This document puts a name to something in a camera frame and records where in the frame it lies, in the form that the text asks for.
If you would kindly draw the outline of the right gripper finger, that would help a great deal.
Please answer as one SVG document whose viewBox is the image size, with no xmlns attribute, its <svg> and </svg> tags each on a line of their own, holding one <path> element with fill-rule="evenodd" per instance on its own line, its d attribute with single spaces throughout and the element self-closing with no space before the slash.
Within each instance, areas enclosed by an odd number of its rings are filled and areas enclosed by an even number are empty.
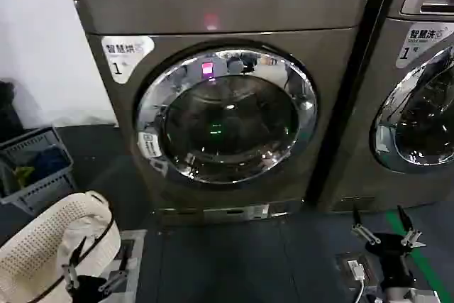
<svg viewBox="0 0 454 303">
<path fill-rule="evenodd" d="M 359 237 L 365 239 L 370 245 L 377 245 L 381 243 L 381 240 L 362 224 L 360 212 L 356 206 L 353 207 L 352 231 Z"/>
<path fill-rule="evenodd" d="M 397 210 L 402 226 L 406 231 L 405 236 L 401 239 L 401 244 L 405 247 L 426 247 L 425 243 L 419 241 L 422 232 L 414 228 L 413 222 L 404 208 L 398 205 Z"/>
</svg>

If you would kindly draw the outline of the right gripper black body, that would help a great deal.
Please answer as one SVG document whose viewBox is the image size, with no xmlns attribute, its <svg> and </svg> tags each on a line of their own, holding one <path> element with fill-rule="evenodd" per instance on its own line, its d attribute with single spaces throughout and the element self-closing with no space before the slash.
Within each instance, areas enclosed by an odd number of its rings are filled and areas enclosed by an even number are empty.
<svg viewBox="0 0 454 303">
<path fill-rule="evenodd" d="M 402 244 L 403 237 L 397 234 L 378 233 L 380 242 L 365 244 L 365 249 L 378 257 L 382 269 L 380 287 L 412 287 L 415 279 L 406 265 L 406 257 L 412 248 Z"/>
</svg>

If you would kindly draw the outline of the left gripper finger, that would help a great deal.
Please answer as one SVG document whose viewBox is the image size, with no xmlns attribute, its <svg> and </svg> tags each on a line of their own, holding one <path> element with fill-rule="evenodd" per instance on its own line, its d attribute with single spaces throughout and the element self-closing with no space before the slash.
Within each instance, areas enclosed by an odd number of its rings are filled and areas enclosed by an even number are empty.
<svg viewBox="0 0 454 303">
<path fill-rule="evenodd" d="M 114 291 L 128 278 L 128 246 L 126 246 L 121 254 L 121 262 L 119 269 L 113 277 L 110 277 L 100 288 L 99 291 Z"/>
<path fill-rule="evenodd" d="M 87 238 L 84 237 L 82 239 L 82 241 L 79 243 L 79 245 L 72 251 L 68 264 L 62 266 L 63 277 L 65 279 L 66 288 L 78 288 L 79 287 L 76 266 L 79 262 L 79 258 L 82 253 L 86 239 Z"/>
</svg>

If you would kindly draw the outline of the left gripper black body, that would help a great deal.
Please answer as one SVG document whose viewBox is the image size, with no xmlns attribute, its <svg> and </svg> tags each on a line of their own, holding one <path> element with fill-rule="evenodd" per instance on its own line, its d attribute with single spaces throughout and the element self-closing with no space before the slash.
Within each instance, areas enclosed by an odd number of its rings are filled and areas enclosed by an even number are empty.
<svg viewBox="0 0 454 303">
<path fill-rule="evenodd" d="M 106 295 L 102 290 L 99 290 L 99 288 L 106 284 L 107 279 L 79 275 L 77 280 L 79 287 L 77 289 L 72 289 L 73 303 L 97 303 L 106 299 Z"/>
</svg>

